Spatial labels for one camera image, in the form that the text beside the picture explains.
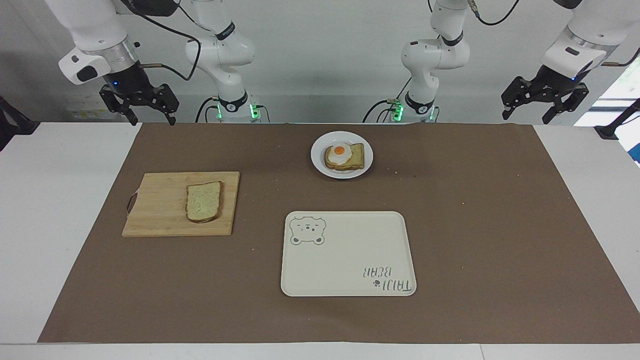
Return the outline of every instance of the fried egg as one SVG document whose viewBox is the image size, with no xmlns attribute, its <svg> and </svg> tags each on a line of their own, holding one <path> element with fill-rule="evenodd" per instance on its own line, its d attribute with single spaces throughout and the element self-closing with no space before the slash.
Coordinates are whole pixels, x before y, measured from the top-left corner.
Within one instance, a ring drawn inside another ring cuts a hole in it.
<svg viewBox="0 0 640 360">
<path fill-rule="evenodd" d="M 334 164 L 342 165 L 351 159 L 351 147 L 346 143 L 335 144 L 329 150 L 329 161 Z"/>
</svg>

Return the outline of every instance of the blue object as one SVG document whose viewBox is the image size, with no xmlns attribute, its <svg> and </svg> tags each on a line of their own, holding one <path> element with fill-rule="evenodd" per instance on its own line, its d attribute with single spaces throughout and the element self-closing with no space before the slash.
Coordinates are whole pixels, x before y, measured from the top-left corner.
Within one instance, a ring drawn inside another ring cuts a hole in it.
<svg viewBox="0 0 640 360">
<path fill-rule="evenodd" d="M 629 150 L 629 155 L 638 163 L 640 163 L 640 143 Z"/>
</svg>

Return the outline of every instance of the white plate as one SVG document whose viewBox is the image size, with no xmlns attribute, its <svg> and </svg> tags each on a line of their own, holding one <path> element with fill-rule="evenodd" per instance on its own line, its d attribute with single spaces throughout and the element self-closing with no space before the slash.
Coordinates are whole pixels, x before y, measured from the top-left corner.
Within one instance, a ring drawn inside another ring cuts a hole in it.
<svg viewBox="0 0 640 360">
<path fill-rule="evenodd" d="M 337 171 L 332 170 L 324 164 L 324 151 L 329 146 L 334 146 L 338 143 L 347 143 L 353 145 L 354 143 L 364 144 L 364 168 L 360 170 L 349 171 Z M 367 140 L 364 140 L 362 136 L 348 131 L 334 131 L 332 133 L 326 133 L 320 136 L 314 145 L 311 146 L 311 161 L 318 171 L 324 175 L 333 177 L 334 179 L 352 179 L 367 172 L 367 170 L 373 164 L 373 149 Z"/>
<path fill-rule="evenodd" d="M 395 211 L 295 211 L 285 220 L 282 292 L 389 297 L 415 292 L 404 218 Z"/>
</svg>

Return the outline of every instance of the wooden cutting board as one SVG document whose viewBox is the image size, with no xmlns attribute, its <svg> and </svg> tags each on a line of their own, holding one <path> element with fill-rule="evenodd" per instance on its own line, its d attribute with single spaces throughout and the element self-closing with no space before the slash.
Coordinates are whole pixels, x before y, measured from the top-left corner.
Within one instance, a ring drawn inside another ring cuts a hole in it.
<svg viewBox="0 0 640 360">
<path fill-rule="evenodd" d="M 186 216 L 187 185 L 222 181 L 220 216 L 204 224 Z M 147 173 L 122 231 L 125 238 L 231 235 L 239 172 Z"/>
</svg>

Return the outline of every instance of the white tray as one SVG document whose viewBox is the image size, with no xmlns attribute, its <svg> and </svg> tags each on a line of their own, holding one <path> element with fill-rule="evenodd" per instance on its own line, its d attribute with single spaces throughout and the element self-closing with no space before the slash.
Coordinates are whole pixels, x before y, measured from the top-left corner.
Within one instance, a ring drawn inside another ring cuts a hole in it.
<svg viewBox="0 0 640 360">
<path fill-rule="evenodd" d="M 280 288 L 291 297 L 412 295 L 404 218 L 394 211 L 290 213 Z"/>
</svg>

